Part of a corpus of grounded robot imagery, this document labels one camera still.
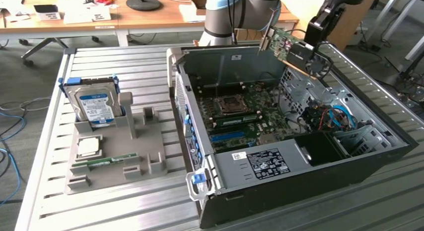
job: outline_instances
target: white label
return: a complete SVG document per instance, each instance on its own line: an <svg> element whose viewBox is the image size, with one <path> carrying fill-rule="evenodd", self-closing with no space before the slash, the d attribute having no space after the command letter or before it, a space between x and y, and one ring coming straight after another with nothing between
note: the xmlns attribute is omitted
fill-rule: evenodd
<svg viewBox="0 0 424 231"><path fill-rule="evenodd" d="M246 159L245 152L233 153L233 154L232 154L232 159L233 159L233 160Z"/></svg>
<svg viewBox="0 0 424 231"><path fill-rule="evenodd" d="M257 118L257 115L249 116L249 117L244 117L242 121L249 121Z"/></svg>
<svg viewBox="0 0 424 231"><path fill-rule="evenodd" d="M113 120L113 112L110 106L106 105L108 96L102 94L92 94L80 96L81 105L86 114L88 121L104 126Z"/></svg>
<svg viewBox="0 0 424 231"><path fill-rule="evenodd" d="M233 55L233 56L230 56L230 60L232 60L232 61L238 61L238 60L241 60L241 55Z"/></svg>
<svg viewBox="0 0 424 231"><path fill-rule="evenodd" d="M98 162L98 163L90 164L89 167L96 167L96 166L102 166L102 165L109 165L109 164L110 164L109 161L104 161L104 162Z"/></svg>
<svg viewBox="0 0 424 231"><path fill-rule="evenodd" d="M222 125L234 124L234 123L241 123L241 120L233 120L233 121L222 122Z"/></svg>
<svg viewBox="0 0 424 231"><path fill-rule="evenodd" d="M114 26L96 26L94 29L113 29Z"/></svg>

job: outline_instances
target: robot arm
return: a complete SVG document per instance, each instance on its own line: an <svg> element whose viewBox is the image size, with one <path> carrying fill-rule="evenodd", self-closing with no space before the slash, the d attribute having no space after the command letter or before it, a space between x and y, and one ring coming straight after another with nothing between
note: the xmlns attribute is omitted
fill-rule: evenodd
<svg viewBox="0 0 424 231"><path fill-rule="evenodd" d="M232 27L228 11L232 16L234 10L233 28L265 30L272 14L278 16L280 9L280 0L206 0L205 30L198 45L230 45Z"/></svg>
<svg viewBox="0 0 424 231"><path fill-rule="evenodd" d="M318 10L317 15L312 18L306 34L305 42L316 46L321 41L326 39L330 34L338 19L344 12L344 5L357 5L361 4L364 0L325 0L324 4Z"/></svg>
<svg viewBox="0 0 424 231"><path fill-rule="evenodd" d="M325 0L316 17L309 22L305 42L316 46L325 40L344 12L342 5L357 5L361 2L362 0ZM270 18L274 19L269 26L276 24L280 8L280 0L206 0L205 30L198 45L230 45L229 11L234 10L233 28L265 30Z"/></svg>

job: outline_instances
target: hard drive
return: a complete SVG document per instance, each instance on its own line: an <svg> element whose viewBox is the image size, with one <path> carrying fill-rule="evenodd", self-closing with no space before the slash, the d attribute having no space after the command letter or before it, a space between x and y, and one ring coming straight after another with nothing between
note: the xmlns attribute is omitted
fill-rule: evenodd
<svg viewBox="0 0 424 231"><path fill-rule="evenodd" d="M69 99L77 120L89 121L93 128L105 127L122 116L117 102L117 78L69 78L60 88Z"/></svg>

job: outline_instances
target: hard drive label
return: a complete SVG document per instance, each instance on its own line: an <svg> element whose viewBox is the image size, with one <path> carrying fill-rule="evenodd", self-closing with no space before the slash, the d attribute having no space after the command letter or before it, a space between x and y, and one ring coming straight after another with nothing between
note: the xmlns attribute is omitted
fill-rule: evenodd
<svg viewBox="0 0 424 231"><path fill-rule="evenodd" d="M278 149L265 150L246 155L257 179L265 179L290 172Z"/></svg>
<svg viewBox="0 0 424 231"><path fill-rule="evenodd" d="M112 122L113 111L110 106L106 105L108 96L105 93L80 96L80 100L88 121L100 126Z"/></svg>

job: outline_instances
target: label sticker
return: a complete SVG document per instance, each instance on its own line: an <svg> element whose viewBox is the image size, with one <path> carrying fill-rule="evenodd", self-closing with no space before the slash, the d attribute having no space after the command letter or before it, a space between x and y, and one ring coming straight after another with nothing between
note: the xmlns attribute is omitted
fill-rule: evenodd
<svg viewBox="0 0 424 231"><path fill-rule="evenodd" d="M233 56L230 56L230 60L232 60L232 61L238 61L238 60L241 60L241 55L233 55Z"/></svg>
<svg viewBox="0 0 424 231"><path fill-rule="evenodd" d="M234 123L241 123L241 120L232 120L228 122L222 122L222 125L234 124Z"/></svg>
<svg viewBox="0 0 424 231"><path fill-rule="evenodd" d="M114 26L96 26L94 29L113 29Z"/></svg>
<svg viewBox="0 0 424 231"><path fill-rule="evenodd" d="M246 155L257 179L265 179L290 172L278 149L265 150Z"/></svg>
<svg viewBox="0 0 424 231"><path fill-rule="evenodd" d="M244 118L242 118L242 121L250 121L250 120L253 120L253 119L256 119L256 118L257 118L257 115L248 116L248 117L244 117Z"/></svg>
<svg viewBox="0 0 424 231"><path fill-rule="evenodd" d="M88 121L100 126L112 122L114 117L112 108L106 105L108 96L105 93L80 96L80 100Z"/></svg>
<svg viewBox="0 0 424 231"><path fill-rule="evenodd" d="M246 158L245 152L233 153L233 154L230 154L230 155L232 155L232 159L233 159L233 160L240 160L240 159L245 159L245 158Z"/></svg>

